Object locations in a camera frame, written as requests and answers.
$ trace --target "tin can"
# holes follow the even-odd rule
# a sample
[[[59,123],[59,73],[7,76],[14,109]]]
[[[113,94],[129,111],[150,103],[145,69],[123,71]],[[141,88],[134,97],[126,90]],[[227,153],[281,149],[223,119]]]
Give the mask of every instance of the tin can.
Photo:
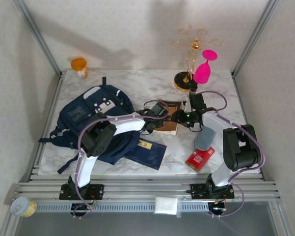
[[[37,209],[37,202],[27,197],[19,197],[11,205],[11,213],[20,217],[30,217]]]

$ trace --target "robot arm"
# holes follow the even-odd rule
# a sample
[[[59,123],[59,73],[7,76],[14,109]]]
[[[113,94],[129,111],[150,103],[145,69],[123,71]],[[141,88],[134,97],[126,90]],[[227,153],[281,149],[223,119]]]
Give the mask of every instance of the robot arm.
[[[239,129],[232,128],[230,123],[225,122],[215,112],[212,112],[216,109],[206,107],[201,94],[200,96],[197,94],[195,96],[196,99],[195,97],[189,99],[191,111],[179,110],[172,115],[171,120],[185,127],[193,127],[195,123],[200,123],[223,137],[224,163],[213,174],[209,175],[206,187],[202,189],[202,193],[205,196],[216,199],[221,193],[229,190],[229,179],[236,172],[242,168],[248,168],[259,163],[261,155],[255,144],[243,135]],[[75,185],[77,185],[79,193],[85,198],[94,164],[98,156],[105,152],[113,136],[128,131],[153,130],[162,126],[161,120],[156,121],[151,117],[159,117],[160,114],[164,114],[164,110],[158,103],[151,110],[137,111],[137,113],[125,116],[108,117],[109,121],[100,122],[89,127],[81,140],[85,153],[80,153],[79,158],[81,158],[81,161],[77,172],[73,173],[68,183],[62,186],[61,190],[66,189],[64,194],[70,195],[71,200],[78,200],[79,197],[75,188]],[[93,121],[100,118],[107,117],[97,113]],[[95,128],[101,130],[99,135],[94,134]],[[256,137],[253,126],[247,124],[243,125],[242,128],[254,138]],[[240,147],[239,141],[245,142],[245,146]]]
[[[80,167],[76,173],[71,174],[73,182],[75,182],[75,175],[77,175],[77,184],[79,188],[82,188],[90,183],[90,176],[95,162],[98,156],[106,151],[106,148],[108,147],[113,136],[128,131],[139,131],[145,125],[145,120],[136,112],[130,115],[118,117],[108,116],[107,118],[114,118],[114,120],[109,121],[110,124],[102,131],[101,136],[98,138],[100,142],[92,142],[93,140],[96,140],[91,134],[93,127],[91,127],[89,131],[85,133],[85,138],[82,140],[84,146],[90,147],[91,153],[79,153],[79,158],[82,158]]]

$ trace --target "gold jewelry stand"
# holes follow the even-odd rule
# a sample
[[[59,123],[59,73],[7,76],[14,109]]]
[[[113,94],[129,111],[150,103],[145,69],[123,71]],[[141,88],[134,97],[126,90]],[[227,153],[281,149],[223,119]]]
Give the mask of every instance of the gold jewelry stand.
[[[213,43],[214,46],[220,46],[221,45],[221,41],[219,39],[213,39],[209,42],[203,43],[201,41],[201,36],[202,35],[206,35],[207,34],[207,30],[206,29],[198,29],[198,36],[195,37],[195,40],[190,39],[190,36],[188,34],[188,30],[187,29],[181,29],[178,31],[178,35],[183,36],[183,37],[187,37],[189,39],[189,43],[181,43],[179,41],[172,41],[171,42],[171,46],[173,48],[180,48],[181,46],[189,46],[191,48],[191,51],[188,52],[185,55],[186,58],[186,62],[188,65],[188,70],[185,72],[180,72],[178,74],[176,74],[175,78],[174,78],[174,85],[175,87],[183,92],[188,92],[190,91],[191,88],[191,80],[193,79],[193,73],[194,73],[194,63],[196,60],[196,51],[197,50],[203,50],[203,47]]]

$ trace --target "gold base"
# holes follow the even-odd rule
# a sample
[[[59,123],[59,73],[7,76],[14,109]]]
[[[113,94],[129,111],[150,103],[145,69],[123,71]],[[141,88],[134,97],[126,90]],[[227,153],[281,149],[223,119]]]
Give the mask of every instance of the gold base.
[[[191,88],[191,80],[192,76],[190,75],[190,73],[188,73],[187,71],[183,71],[175,75],[173,84],[181,92],[189,92]]]
[[[181,92],[190,92],[189,89],[183,89],[183,88],[179,87],[179,86],[176,84],[176,82],[173,82],[173,84],[175,85],[176,89],[180,90]]]

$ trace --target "blue book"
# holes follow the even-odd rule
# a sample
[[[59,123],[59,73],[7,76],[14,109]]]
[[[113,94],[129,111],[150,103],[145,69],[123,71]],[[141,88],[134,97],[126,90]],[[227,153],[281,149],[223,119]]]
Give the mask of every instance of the blue book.
[[[139,144],[129,151],[125,158],[144,166],[159,170],[167,146],[146,139],[139,139]]]

